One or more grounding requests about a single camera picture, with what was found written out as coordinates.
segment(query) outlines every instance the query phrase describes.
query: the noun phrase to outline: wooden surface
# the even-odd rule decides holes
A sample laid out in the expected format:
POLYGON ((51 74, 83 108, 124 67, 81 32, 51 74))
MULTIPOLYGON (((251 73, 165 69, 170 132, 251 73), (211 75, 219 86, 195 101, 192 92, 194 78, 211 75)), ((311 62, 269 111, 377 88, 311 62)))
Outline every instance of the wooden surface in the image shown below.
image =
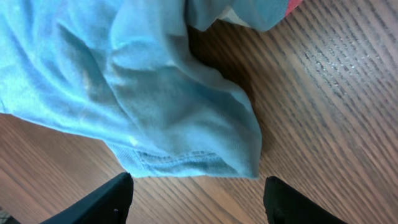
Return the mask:
MULTIPOLYGON (((266 33, 190 29, 192 52, 252 99, 261 177, 135 179, 129 223, 266 223, 268 175, 346 222, 398 223, 397 12, 396 0, 305 0, 266 33)), ((0 206, 22 223, 122 171, 101 141, 0 116, 0 206)))

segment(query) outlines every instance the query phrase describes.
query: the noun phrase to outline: red object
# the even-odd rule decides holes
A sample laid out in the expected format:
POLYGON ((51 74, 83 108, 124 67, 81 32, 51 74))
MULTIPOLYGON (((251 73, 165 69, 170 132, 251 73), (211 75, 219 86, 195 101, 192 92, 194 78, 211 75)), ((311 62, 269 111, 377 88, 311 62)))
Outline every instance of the red object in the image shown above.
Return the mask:
POLYGON ((289 0, 285 16, 287 16, 287 14, 293 11, 293 9, 295 9, 302 1, 303 0, 289 0))

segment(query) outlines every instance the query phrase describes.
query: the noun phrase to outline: cloth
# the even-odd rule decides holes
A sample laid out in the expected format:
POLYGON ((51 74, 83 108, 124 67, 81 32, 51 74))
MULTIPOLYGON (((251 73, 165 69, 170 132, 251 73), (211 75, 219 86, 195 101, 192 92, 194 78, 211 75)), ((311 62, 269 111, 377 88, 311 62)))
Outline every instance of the cloth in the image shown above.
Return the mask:
POLYGON ((134 177, 258 176, 242 89, 189 52, 187 25, 267 30, 288 0, 4 0, 0 112, 102 139, 134 177))

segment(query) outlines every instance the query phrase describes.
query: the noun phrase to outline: light blue fabric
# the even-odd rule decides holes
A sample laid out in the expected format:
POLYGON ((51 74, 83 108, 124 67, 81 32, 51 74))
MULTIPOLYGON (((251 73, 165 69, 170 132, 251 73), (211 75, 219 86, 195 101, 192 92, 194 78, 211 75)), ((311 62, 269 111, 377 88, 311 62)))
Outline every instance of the light blue fabric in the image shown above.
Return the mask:
POLYGON ((1 1, 0 110, 102 139, 134 177, 257 177, 250 101, 191 56, 186 29, 206 29, 243 2, 1 1))

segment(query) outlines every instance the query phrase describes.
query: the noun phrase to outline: wood grain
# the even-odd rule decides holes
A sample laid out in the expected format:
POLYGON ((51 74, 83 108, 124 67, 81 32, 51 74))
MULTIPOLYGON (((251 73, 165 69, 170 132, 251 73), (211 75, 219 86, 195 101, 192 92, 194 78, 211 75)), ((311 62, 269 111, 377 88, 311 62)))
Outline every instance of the wood grain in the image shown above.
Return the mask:
MULTIPOLYGON (((398 223, 398 1, 305 0, 272 30, 189 29, 249 94, 259 180, 135 179, 129 223, 267 223, 276 175, 348 223, 398 223)), ((122 172, 101 142, 0 116, 0 206, 38 223, 122 172)))

